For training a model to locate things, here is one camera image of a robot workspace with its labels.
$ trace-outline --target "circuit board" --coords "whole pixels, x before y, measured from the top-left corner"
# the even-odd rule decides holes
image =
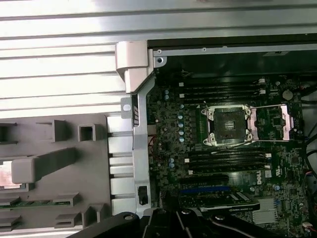
[[[244,193],[260,203],[257,211],[230,210],[234,216],[279,234],[303,236],[309,213],[301,187],[307,166],[299,87],[296,77],[285,75],[157,79],[147,96],[148,127],[155,128],[149,134],[152,207],[161,206],[160,193],[167,189],[193,189],[182,193],[183,206],[206,207],[216,192],[206,188],[217,185],[225,190],[217,193]],[[258,108],[258,140],[207,145],[213,125],[202,112],[230,105]],[[279,105],[286,105],[292,117],[286,140],[285,112]],[[224,126],[230,129],[234,123]]]

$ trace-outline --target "motherboard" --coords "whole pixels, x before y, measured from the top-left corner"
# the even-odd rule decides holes
[[[151,206],[230,213],[304,235],[307,166],[299,80],[292,75],[157,77],[147,96]]]

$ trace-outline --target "cpu socket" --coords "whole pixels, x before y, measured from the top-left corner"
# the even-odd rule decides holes
[[[211,106],[201,110],[208,118],[209,137],[203,143],[225,146],[258,139],[256,110],[247,105]]]
[[[280,108],[283,126],[283,138],[259,140],[256,126],[257,110]],[[250,107],[248,105],[211,106],[201,110],[207,116],[209,136],[203,140],[205,145],[226,146],[252,141],[289,141],[289,132],[294,128],[293,118],[287,112],[286,104]]]

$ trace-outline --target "blue pcie slot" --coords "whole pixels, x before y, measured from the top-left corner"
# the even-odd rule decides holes
[[[229,186],[212,186],[212,187],[200,187],[180,190],[181,193],[199,193],[199,192],[217,192],[217,191],[229,191]]]

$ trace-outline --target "ridged metal surface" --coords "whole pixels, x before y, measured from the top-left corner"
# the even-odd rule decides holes
[[[112,214],[136,212],[132,160],[132,121],[107,117]]]
[[[0,1],[0,118],[118,113],[118,41],[313,33],[316,15],[314,0]]]

